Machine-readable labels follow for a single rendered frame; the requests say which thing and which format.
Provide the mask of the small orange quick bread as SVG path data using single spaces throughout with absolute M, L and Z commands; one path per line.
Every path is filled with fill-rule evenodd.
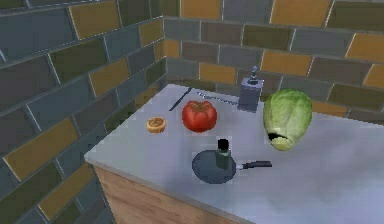
M 152 117 L 147 120 L 146 127 L 150 133 L 161 133 L 165 130 L 166 120 L 163 117 Z

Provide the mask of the red tomato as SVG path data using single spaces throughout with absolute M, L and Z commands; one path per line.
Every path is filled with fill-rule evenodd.
M 208 101 L 189 101 L 182 110 L 182 121 L 190 131 L 202 133 L 216 126 L 217 111 Z

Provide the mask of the silver metal utensil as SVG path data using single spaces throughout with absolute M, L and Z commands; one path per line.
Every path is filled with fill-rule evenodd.
M 206 94 L 204 94 L 202 92 L 197 92 L 197 94 L 199 96 L 201 96 L 202 98 L 204 98 L 204 99 L 215 99 L 215 100 L 218 100 L 218 101 L 230 104 L 230 105 L 238 105 L 238 102 L 234 102 L 234 101 L 230 101 L 230 100 L 225 100 L 225 99 L 222 99 L 222 98 L 219 98 L 219 97 L 208 96 L 208 95 L 206 95 Z

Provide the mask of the green black-capped shaker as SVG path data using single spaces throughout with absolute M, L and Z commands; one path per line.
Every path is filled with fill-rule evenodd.
M 216 166 L 226 170 L 230 164 L 230 149 L 227 139 L 219 139 L 216 149 Z

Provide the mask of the dark grey frying pan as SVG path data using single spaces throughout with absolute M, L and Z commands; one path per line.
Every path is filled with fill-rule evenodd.
M 238 170 L 271 167 L 270 161 L 253 161 L 237 164 L 230 153 L 230 164 L 226 170 L 216 166 L 216 150 L 205 150 L 192 160 L 192 170 L 196 177 L 208 184 L 224 184 L 232 180 Z

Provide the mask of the grey soap dispenser bottle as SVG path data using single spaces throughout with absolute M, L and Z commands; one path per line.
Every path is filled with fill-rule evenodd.
M 252 68 L 251 74 L 245 77 L 240 85 L 237 108 L 242 111 L 256 113 L 264 81 L 259 79 L 258 66 Z

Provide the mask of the wooden counter with grey top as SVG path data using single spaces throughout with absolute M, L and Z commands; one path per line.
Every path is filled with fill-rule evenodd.
M 169 84 L 85 155 L 95 167 L 120 174 L 162 195 L 217 212 L 242 224 L 384 224 L 384 126 L 314 114 L 305 136 L 291 150 L 274 149 L 260 111 L 240 111 L 215 99 L 235 97 Z M 187 129 L 182 110 L 189 101 L 208 101 L 216 126 L 202 133 Z M 150 133 L 152 117 L 165 130 Z M 269 160 L 269 168 L 238 171 L 224 184 L 200 181 L 192 160 L 217 141 L 230 143 L 238 163 Z

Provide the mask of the green lettuce head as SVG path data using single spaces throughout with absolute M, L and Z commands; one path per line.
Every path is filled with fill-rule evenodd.
M 312 120 L 312 100 L 303 92 L 283 89 L 264 102 L 263 125 L 270 144 L 279 151 L 292 149 Z

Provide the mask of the black-handled knife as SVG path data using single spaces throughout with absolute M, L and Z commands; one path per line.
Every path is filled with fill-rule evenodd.
M 191 92 L 191 90 L 192 90 L 192 87 L 188 87 L 188 89 L 183 93 L 183 95 L 172 105 L 169 111 L 173 111 L 181 103 L 184 97 Z

